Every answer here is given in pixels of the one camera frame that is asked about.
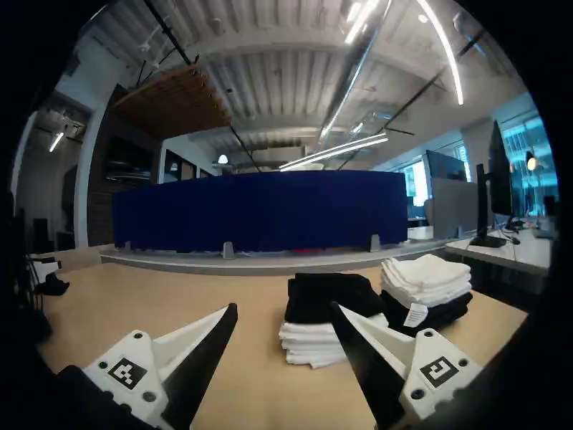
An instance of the stack of folded towels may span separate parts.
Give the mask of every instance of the stack of folded towels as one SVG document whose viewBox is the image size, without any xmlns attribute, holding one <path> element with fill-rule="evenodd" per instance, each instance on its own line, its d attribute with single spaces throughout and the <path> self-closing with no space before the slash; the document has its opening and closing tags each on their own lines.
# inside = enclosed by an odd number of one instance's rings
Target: stack of folded towels
<svg viewBox="0 0 573 430">
<path fill-rule="evenodd" d="M 286 361 L 321 368 L 346 360 L 330 323 L 330 303 L 387 326 L 385 306 L 370 281 L 358 274 L 301 274 L 289 279 L 289 302 L 279 331 Z"/>
<path fill-rule="evenodd" d="M 470 280 L 468 265 L 447 262 L 432 254 L 401 262 L 386 259 L 382 262 L 380 297 L 386 307 L 388 327 L 415 336 L 419 330 L 452 323 L 468 312 Z M 422 308 L 427 315 L 414 326 L 404 326 L 414 308 Z"/>
</svg>

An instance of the white desk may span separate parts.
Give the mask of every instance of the white desk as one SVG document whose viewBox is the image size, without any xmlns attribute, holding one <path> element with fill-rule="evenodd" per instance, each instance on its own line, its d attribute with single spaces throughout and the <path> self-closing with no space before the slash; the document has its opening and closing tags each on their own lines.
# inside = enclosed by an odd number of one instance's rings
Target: white desk
<svg viewBox="0 0 573 430">
<path fill-rule="evenodd" d="M 410 227 L 408 229 L 408 238 L 411 241 L 425 241 L 433 240 L 434 238 L 434 227 Z"/>
<path fill-rule="evenodd" d="M 490 232 L 489 235 L 505 239 L 499 230 Z M 514 245 L 507 241 L 501 248 L 487 248 L 470 245 L 471 239 L 465 239 L 446 244 L 446 251 L 522 272 L 546 274 L 551 256 L 551 242 L 537 239 L 530 229 L 510 236 L 516 237 L 521 243 Z"/>
</svg>

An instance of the monitor stand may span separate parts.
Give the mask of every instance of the monitor stand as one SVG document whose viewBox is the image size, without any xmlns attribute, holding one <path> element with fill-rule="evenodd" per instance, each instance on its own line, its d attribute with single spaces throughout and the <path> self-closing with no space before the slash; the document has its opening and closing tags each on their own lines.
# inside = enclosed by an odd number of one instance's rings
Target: monitor stand
<svg viewBox="0 0 573 430">
<path fill-rule="evenodd" d="M 478 174 L 478 235 L 470 241 L 470 245 L 475 247 L 501 248 L 506 244 L 506 240 L 488 236 L 488 175 L 483 170 L 483 164 L 476 166 Z"/>
<path fill-rule="evenodd" d="M 475 247 L 501 248 L 506 242 L 507 241 L 501 237 L 477 236 L 470 241 L 470 245 Z"/>
</svg>

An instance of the clothing tag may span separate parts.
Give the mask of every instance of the clothing tag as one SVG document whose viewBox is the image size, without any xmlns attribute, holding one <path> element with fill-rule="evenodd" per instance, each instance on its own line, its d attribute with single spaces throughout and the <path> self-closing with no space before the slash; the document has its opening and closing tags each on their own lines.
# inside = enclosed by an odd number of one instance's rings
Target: clothing tag
<svg viewBox="0 0 573 430">
<path fill-rule="evenodd" d="M 418 303 L 412 303 L 410 305 L 410 311 L 406 315 L 404 320 L 404 327 L 417 327 L 422 321 L 428 316 L 428 308 L 424 305 L 419 305 Z"/>
</svg>

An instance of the white folded towel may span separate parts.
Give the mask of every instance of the white folded towel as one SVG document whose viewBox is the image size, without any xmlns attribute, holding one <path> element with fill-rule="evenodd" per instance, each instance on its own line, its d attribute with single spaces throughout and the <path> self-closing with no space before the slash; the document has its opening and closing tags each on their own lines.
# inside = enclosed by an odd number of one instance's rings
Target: white folded towel
<svg viewBox="0 0 573 430">
<path fill-rule="evenodd" d="M 384 314 L 369 318 L 383 327 L 388 326 Z M 315 368 L 346 360 L 346 355 L 332 324 L 294 324 L 283 322 L 279 338 L 286 350 L 288 364 L 310 364 Z"/>
<path fill-rule="evenodd" d="M 293 354 L 290 351 L 286 352 L 286 361 L 288 364 L 310 364 L 312 368 L 320 368 L 329 366 L 334 363 L 346 360 L 346 355 L 342 353 L 332 354 Z"/>
<path fill-rule="evenodd" d="M 405 283 L 424 289 L 455 282 L 470 273 L 467 264 L 447 262 L 432 254 L 424 254 L 420 258 L 401 262 L 392 258 L 386 262 L 395 269 Z"/>
<path fill-rule="evenodd" d="M 342 346 L 340 343 L 295 343 L 295 342 L 282 342 L 282 349 L 290 351 L 341 351 Z"/>
<path fill-rule="evenodd" d="M 279 331 L 279 339 L 296 343 L 340 343 L 338 337 L 332 333 L 330 335 L 314 335 L 305 333 L 288 333 Z"/>
<path fill-rule="evenodd" d="M 465 285 L 465 283 L 469 282 L 471 279 L 471 275 L 466 273 L 462 274 L 460 277 L 454 279 L 453 281 L 444 282 L 440 286 L 431 288 L 413 286 L 412 284 L 407 283 L 388 261 L 382 262 L 382 273 L 386 276 L 387 281 L 392 284 L 393 287 L 396 287 L 399 290 L 404 290 L 413 295 L 423 295 L 425 293 L 432 295 L 439 295 L 442 293 L 445 294 L 452 290 L 458 289 L 460 285 Z"/>
<path fill-rule="evenodd" d="M 385 275 L 382 274 L 382 289 L 388 291 L 390 295 L 404 307 L 410 308 L 412 303 L 434 307 L 449 303 L 466 294 L 471 290 L 471 284 L 469 282 L 460 283 L 459 286 L 447 292 L 411 293 L 404 289 L 394 287 L 392 283 L 385 278 Z"/>
</svg>

